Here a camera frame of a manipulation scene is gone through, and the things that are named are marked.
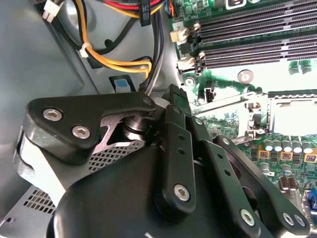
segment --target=power connector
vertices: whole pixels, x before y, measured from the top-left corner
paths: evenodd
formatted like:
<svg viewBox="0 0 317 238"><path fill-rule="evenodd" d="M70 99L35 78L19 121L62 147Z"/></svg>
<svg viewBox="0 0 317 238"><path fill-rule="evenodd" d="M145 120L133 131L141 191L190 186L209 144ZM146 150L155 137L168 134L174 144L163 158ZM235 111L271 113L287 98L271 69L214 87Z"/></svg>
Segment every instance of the power connector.
<svg viewBox="0 0 317 238"><path fill-rule="evenodd" d="M57 16L60 8L64 3L61 5L57 5L52 0L47 0L44 6L44 13L42 15L43 19L51 23L53 19Z"/></svg>
<svg viewBox="0 0 317 238"><path fill-rule="evenodd" d="M177 61L177 67L179 70L187 70L195 65L194 57L185 57Z"/></svg>
<svg viewBox="0 0 317 238"><path fill-rule="evenodd" d="M170 37L172 39L172 42L182 42L186 40L187 37L189 37L189 29L184 27L177 31L172 31L170 33Z"/></svg>

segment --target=motherboard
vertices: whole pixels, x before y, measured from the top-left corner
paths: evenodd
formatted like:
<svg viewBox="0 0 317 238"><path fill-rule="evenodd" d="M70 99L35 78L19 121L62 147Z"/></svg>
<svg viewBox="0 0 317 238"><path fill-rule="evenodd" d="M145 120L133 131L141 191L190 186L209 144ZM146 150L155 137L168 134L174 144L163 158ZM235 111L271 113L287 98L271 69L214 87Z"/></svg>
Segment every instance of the motherboard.
<svg viewBox="0 0 317 238"><path fill-rule="evenodd" d="M173 0L192 114L223 134L317 229L317 2Z"/></svg>

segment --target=black cable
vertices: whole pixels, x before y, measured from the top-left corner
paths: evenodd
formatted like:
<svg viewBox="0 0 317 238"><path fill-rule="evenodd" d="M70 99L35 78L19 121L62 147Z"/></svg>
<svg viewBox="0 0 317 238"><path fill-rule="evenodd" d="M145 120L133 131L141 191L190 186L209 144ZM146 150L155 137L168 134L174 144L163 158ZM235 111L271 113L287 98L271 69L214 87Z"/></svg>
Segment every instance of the black cable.
<svg viewBox="0 0 317 238"><path fill-rule="evenodd" d="M159 54L159 26L158 26L158 21L157 21L157 14L155 13L152 16L152 29L153 29L153 35L154 35L154 52L153 52L153 67L150 72L149 77L143 81L140 86L139 86L139 91L144 92L147 88L148 82L151 81L153 74L154 74L154 69L155 65L158 62L158 54Z"/></svg>
<svg viewBox="0 0 317 238"><path fill-rule="evenodd" d="M154 72L158 66L158 62L160 61L161 57L162 57L162 53L163 53L163 48L164 48L164 32L163 32L163 26L162 26L162 23L161 23L161 15L160 15L160 12L158 11L157 13L154 14L155 15L155 23L158 25L158 29L159 29L159 55L158 55L158 58L156 59L156 64L154 65L154 67L152 68L152 71L151 71L151 74L148 78L148 80L142 82L140 84L140 88L139 88L139 91L142 91L142 92L145 92L146 89L148 87L151 87L152 84L154 83L153 82L153 75L154 75Z"/></svg>
<svg viewBox="0 0 317 238"><path fill-rule="evenodd" d="M159 42L160 42L160 47L159 47L159 55L158 55L158 62L161 60L162 58L162 54L163 54L163 49L164 49L164 31L163 31L163 26L162 26L162 22L161 22L161 15L160 12L157 13L157 18L158 18L158 26L159 26ZM155 65L154 67L154 71L156 71L158 64ZM151 78L151 80L148 82L147 88L148 87L152 87L153 88L153 84L155 84L154 80Z"/></svg>
<svg viewBox="0 0 317 238"><path fill-rule="evenodd" d="M131 27L133 26L133 24L136 21L137 21L136 18L131 17L130 20L128 21L128 23L123 28L123 30L117 36L117 38L112 42L112 44L109 47L105 48L104 50L97 50L96 52L99 55L105 55L105 54L108 54L109 52L113 51L121 43L121 41L124 39L124 37L128 34L129 30L131 29Z"/></svg>

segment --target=black arm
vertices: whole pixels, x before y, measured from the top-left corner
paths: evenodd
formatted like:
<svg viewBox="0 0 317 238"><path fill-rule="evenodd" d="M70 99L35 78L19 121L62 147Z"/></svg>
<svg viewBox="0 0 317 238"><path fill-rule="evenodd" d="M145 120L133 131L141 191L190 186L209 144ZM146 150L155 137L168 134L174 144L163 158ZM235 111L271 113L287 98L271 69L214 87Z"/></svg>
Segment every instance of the black arm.
<svg viewBox="0 0 317 238"><path fill-rule="evenodd" d="M72 177L76 182L65 185L66 192L56 199L50 236L309 235L306 218L232 141L217 136L212 142L203 122L190 115L182 89L171 85L163 101L155 104L142 93L131 93L37 99L29 104L21 140L42 154L30 160L24 156L26 142L19 144L15 165L24 178L21 168L31 170L39 159L54 160L49 163L52 171L72 171L85 166L94 152L132 138L146 141L145 147L91 175ZM61 119L47 119L47 108L58 110ZM89 135L85 130L74 133L78 125Z"/></svg>

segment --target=metal mesh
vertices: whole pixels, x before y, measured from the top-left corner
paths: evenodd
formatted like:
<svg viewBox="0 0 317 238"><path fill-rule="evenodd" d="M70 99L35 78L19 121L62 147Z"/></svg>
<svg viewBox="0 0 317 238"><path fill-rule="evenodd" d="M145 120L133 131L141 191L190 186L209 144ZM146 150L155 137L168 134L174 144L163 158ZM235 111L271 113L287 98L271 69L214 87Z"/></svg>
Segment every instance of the metal mesh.
<svg viewBox="0 0 317 238"><path fill-rule="evenodd" d="M49 195L38 188L36 188L32 195L23 203L23 206L48 214L55 211L55 206Z"/></svg>
<svg viewBox="0 0 317 238"><path fill-rule="evenodd" d="M94 173L143 146L144 141L135 141L129 146L112 147L103 152L94 154L89 160L89 170L91 173ZM49 195L39 188L34 189L33 194L23 203L23 206L48 214L53 213L56 209Z"/></svg>

